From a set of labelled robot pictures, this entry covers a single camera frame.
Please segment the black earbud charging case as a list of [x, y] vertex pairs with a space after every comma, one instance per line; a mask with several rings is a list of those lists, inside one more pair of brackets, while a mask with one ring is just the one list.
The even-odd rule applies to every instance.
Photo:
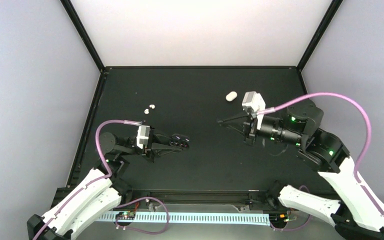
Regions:
[[169, 145], [185, 150], [190, 147], [190, 138], [186, 135], [175, 133], [170, 137]]

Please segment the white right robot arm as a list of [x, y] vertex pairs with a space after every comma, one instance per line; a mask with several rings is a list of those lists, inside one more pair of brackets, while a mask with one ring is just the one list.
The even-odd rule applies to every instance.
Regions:
[[384, 240], [384, 204], [355, 170], [345, 144], [321, 129], [323, 111], [309, 99], [292, 100], [283, 108], [283, 118], [259, 113], [244, 104], [243, 113], [219, 120], [220, 126], [240, 133], [254, 145], [261, 137], [296, 148], [296, 157], [325, 179], [338, 199], [323, 198], [276, 181], [264, 196], [273, 210], [280, 207], [302, 211], [319, 218], [346, 240]]

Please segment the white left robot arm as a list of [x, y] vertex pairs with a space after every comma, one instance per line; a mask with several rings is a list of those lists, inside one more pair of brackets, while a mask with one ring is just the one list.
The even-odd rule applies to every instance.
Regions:
[[[101, 130], [109, 124], [137, 127], [137, 134], [119, 138]], [[141, 201], [163, 202], [152, 196], [133, 199], [131, 187], [122, 179], [129, 166], [125, 156], [142, 156], [149, 162], [161, 156], [179, 153], [190, 147], [190, 138], [181, 134], [166, 135], [142, 122], [107, 120], [95, 132], [99, 161], [86, 177], [54, 207], [27, 221], [30, 240], [75, 240], [88, 226], [108, 211], [140, 205]]]

